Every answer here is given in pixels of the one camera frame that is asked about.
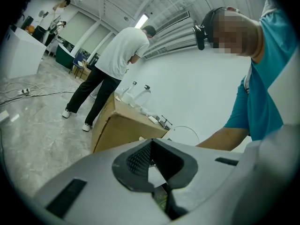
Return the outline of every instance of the fluorescent light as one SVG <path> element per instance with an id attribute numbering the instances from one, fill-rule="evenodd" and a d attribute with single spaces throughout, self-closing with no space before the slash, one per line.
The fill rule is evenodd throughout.
<path id="1" fill-rule="evenodd" d="M 143 26 L 143 24 L 148 20 L 148 16 L 146 14 L 144 14 L 140 20 L 137 22 L 135 28 L 141 28 Z"/>

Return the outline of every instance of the black slot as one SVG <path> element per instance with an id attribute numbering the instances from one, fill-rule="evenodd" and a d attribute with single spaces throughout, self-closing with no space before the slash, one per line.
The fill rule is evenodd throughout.
<path id="1" fill-rule="evenodd" d="M 80 179 L 73 179 L 46 207 L 46 209 L 59 218 L 63 218 L 86 183 L 86 181 Z"/>
<path id="2" fill-rule="evenodd" d="M 227 165 L 231 165 L 231 166 L 236 166 L 239 161 L 238 160 L 233 160 L 233 159 L 229 159 L 229 158 L 225 158 L 225 157 L 218 157 L 215 159 L 216 162 L 220 162 L 220 163 L 224 163 Z"/>

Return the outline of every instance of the white t-shirt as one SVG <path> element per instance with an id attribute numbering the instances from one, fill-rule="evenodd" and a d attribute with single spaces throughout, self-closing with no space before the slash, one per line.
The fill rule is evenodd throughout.
<path id="1" fill-rule="evenodd" d="M 142 57 L 148 47 L 148 38 L 141 29 L 125 28 L 104 49 L 95 67 L 122 80 L 129 59 L 134 54 Z"/>
<path id="2" fill-rule="evenodd" d="M 55 11 L 52 10 L 50 13 L 47 14 L 46 17 L 42 19 L 41 24 L 39 26 L 45 30 L 48 30 L 52 22 L 56 24 L 59 21 L 60 15 L 64 12 L 64 10 L 65 9 L 61 7 L 58 7 Z"/>

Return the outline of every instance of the person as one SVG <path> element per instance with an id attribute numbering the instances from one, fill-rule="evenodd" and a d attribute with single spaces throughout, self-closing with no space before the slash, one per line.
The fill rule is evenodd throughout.
<path id="1" fill-rule="evenodd" d="M 40 25 L 38 25 L 35 28 L 32 36 L 39 42 L 41 42 L 43 37 L 45 36 L 45 43 L 49 34 L 48 30 L 52 30 L 55 27 L 56 23 L 60 20 L 61 14 L 64 12 L 65 8 L 70 4 L 70 2 L 71 0 L 63 0 L 62 2 L 56 4 L 52 8 L 52 12 L 44 13 Z"/>
<path id="2" fill-rule="evenodd" d="M 45 42 L 45 46 L 48 46 L 53 38 L 58 37 L 59 33 L 61 30 L 66 26 L 67 22 L 66 21 L 61 21 L 58 22 L 53 29 L 49 31 L 49 36 Z"/>
<path id="3" fill-rule="evenodd" d="M 88 132 L 107 99 L 121 82 L 127 64 L 136 63 L 143 56 L 149 47 L 148 38 L 155 34 L 155 29 L 148 25 L 142 29 L 125 28 L 116 35 L 102 52 L 87 80 L 76 90 L 62 116 L 68 118 L 71 113 L 77 113 L 89 94 L 103 81 L 82 128 Z"/>
<path id="4" fill-rule="evenodd" d="M 197 146 L 232 150 L 247 135 L 257 141 L 279 129 L 283 122 L 268 88 L 299 44 L 284 11 L 272 0 L 266 0 L 262 17 L 257 22 L 233 7 L 220 7 L 205 16 L 203 26 L 213 48 L 248 56 L 251 66 L 238 87 L 227 123 Z"/>

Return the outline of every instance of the concrete floor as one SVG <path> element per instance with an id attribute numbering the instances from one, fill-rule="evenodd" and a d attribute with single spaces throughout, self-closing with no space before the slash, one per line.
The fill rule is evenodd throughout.
<path id="1" fill-rule="evenodd" d="M 53 57 L 44 56 L 36 75 L 0 81 L 0 90 L 10 82 L 53 83 L 63 88 L 83 82 L 68 74 L 68 69 Z M 8 90 L 28 88 L 26 84 L 12 84 Z M 57 92 L 45 89 L 46 93 Z M 7 100 L 0 94 L 0 103 Z M 12 182 L 32 196 L 53 176 L 90 153 L 91 131 L 82 125 L 94 99 L 88 97 L 77 114 L 68 119 L 61 116 L 72 93 L 29 97 L 0 107 L 10 118 L 1 124 L 5 161 Z"/>

